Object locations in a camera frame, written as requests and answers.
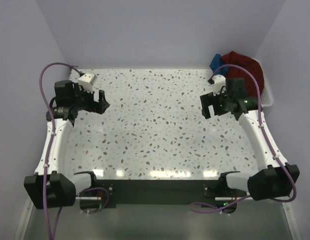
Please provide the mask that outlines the dark red t shirt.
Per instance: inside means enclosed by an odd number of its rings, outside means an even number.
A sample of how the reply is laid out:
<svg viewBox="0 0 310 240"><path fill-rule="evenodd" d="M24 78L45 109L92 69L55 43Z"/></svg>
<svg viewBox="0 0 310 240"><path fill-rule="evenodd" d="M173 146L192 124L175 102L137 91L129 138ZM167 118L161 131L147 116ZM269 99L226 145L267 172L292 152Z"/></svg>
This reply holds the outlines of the dark red t shirt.
<svg viewBox="0 0 310 240"><path fill-rule="evenodd" d="M231 51L228 54L223 55L220 59L225 64L236 65L244 68L255 78L259 88L259 94L263 92L265 87L263 70L261 65L256 60L246 55L239 54L235 51ZM231 66L227 70L226 78L244 78L248 96L257 97L255 82L245 71Z"/></svg>

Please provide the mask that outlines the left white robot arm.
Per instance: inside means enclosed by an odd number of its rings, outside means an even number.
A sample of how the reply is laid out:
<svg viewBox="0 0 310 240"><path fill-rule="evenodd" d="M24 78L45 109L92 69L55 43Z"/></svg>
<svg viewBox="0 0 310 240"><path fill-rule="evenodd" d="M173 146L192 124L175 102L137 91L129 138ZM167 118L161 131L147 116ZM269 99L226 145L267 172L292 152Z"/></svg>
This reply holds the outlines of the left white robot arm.
<svg viewBox="0 0 310 240"><path fill-rule="evenodd" d="M47 135L34 174L24 179L24 188L37 209L69 207L81 192L94 196L99 190L93 171L75 173L67 178L64 171L67 145L80 111L102 115L110 106L103 90L94 92L71 80L54 84L55 97L46 113Z"/></svg>

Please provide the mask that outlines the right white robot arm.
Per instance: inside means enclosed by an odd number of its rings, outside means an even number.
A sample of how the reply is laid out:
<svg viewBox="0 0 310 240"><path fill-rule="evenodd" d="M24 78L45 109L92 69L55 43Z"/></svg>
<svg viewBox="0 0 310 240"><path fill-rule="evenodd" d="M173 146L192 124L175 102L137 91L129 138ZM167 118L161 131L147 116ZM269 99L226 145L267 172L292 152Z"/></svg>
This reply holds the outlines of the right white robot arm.
<svg viewBox="0 0 310 240"><path fill-rule="evenodd" d="M225 78L214 75L208 81L213 91L200 97L202 115L230 113L244 130L255 155L257 172L254 174L230 171L219 177L218 192L225 197L235 190L247 192L255 201L274 200L287 203L296 198L296 181L300 175L297 165L289 164L276 145L265 120L261 100L249 96L242 77Z"/></svg>

